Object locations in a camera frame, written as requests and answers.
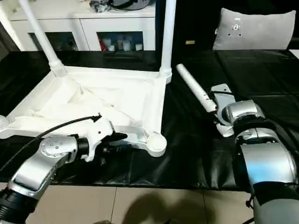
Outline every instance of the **black tablecloth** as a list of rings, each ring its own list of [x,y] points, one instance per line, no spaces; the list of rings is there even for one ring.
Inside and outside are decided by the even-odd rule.
[[[132,70],[158,70],[154,52],[105,54],[61,52],[66,65]],[[299,60],[288,51],[202,51],[173,61],[186,68],[207,90],[227,83],[237,95],[254,99],[271,116],[282,120],[278,132],[299,161]],[[9,112],[49,72],[40,52],[11,53],[0,63],[0,114]],[[232,189],[235,184],[232,158],[234,138],[222,138],[209,116],[173,70],[167,85],[162,132],[168,147],[164,156],[153,158],[144,150],[129,150],[100,161],[79,161],[61,168],[54,183],[178,189]],[[30,138],[14,136],[0,140],[0,166]],[[0,174],[7,181],[19,165],[38,147],[33,144],[19,154]]]

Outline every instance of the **black wall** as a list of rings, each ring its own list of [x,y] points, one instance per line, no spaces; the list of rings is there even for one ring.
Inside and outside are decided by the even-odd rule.
[[[299,0],[177,0],[173,54],[212,49],[221,8],[244,14],[282,14],[296,10],[291,49],[299,49]],[[165,0],[157,0],[156,50],[161,53]],[[194,45],[186,45],[195,40]]]

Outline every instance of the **white cylinder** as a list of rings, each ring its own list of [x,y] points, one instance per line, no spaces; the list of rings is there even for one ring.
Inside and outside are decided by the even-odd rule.
[[[42,30],[39,22],[37,21],[37,19],[35,18],[28,0],[19,0],[19,3],[22,7],[22,9],[24,10],[24,13],[26,14],[33,30],[34,33],[41,45],[41,47],[43,48],[43,51],[45,52],[48,61],[49,61],[49,65],[52,69],[59,69],[61,67],[63,67],[63,64],[61,63],[61,61],[58,59],[54,49],[52,48],[52,45],[50,44],[46,34],[44,33],[44,31]]]
[[[149,148],[148,153],[153,157],[162,156],[166,151],[167,140],[161,134],[154,134],[149,136],[147,140],[147,146]]]
[[[167,0],[165,10],[164,35],[160,76],[171,75],[171,55],[174,33],[174,22],[176,15],[177,0]]]
[[[207,93],[203,90],[203,88],[196,82],[193,76],[189,73],[189,71],[185,68],[183,64],[177,65],[177,70],[184,81],[187,83],[193,94],[200,101],[201,105],[205,108],[207,112],[216,111],[216,103],[209,98]]]

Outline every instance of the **white furniture frame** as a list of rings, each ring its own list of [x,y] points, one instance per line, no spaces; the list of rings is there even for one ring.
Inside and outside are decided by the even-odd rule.
[[[126,133],[128,138],[117,144],[131,144],[135,147],[146,150],[154,157],[165,153],[166,139],[161,134],[161,122],[164,104],[165,87],[171,81],[171,52],[174,33],[174,20],[176,11],[176,0],[167,0],[164,40],[161,68],[159,72],[131,71],[131,70],[111,70],[97,68],[82,68],[64,66],[58,59],[46,34],[44,33],[38,20],[33,15],[28,0],[19,0],[35,35],[42,46],[47,59],[49,60],[50,73],[28,94],[7,116],[0,116],[0,138],[8,138],[12,135],[37,136],[39,133],[53,127],[62,121],[60,119],[49,119],[47,117],[36,117],[32,113],[40,110],[44,105],[49,111],[57,101],[67,99],[69,101],[73,95],[80,95],[82,89],[96,88],[120,88],[128,84],[125,91],[132,97],[145,95],[144,104],[124,99],[124,113],[121,109],[116,112],[128,116],[128,112],[141,111],[140,119],[133,118],[131,125],[119,125],[117,122],[113,126],[117,132]],[[140,85],[140,92],[134,93],[134,85]],[[90,123],[81,122],[62,129],[58,129],[54,134],[68,135],[78,133],[85,135]]]

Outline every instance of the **glass cabinet door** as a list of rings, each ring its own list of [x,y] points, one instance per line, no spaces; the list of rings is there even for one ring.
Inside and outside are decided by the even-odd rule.
[[[90,50],[155,50],[154,17],[81,19],[81,23]]]
[[[102,51],[141,51],[143,35],[136,32],[97,32]]]
[[[54,50],[89,50],[79,19],[39,20]],[[28,20],[12,21],[24,50],[42,50]]]
[[[41,45],[39,44],[35,33],[29,33],[32,41],[36,45],[38,50],[43,50]],[[76,44],[75,38],[72,32],[48,32],[46,33],[47,38],[49,39],[52,47],[56,51],[62,50],[78,50],[78,46]]]

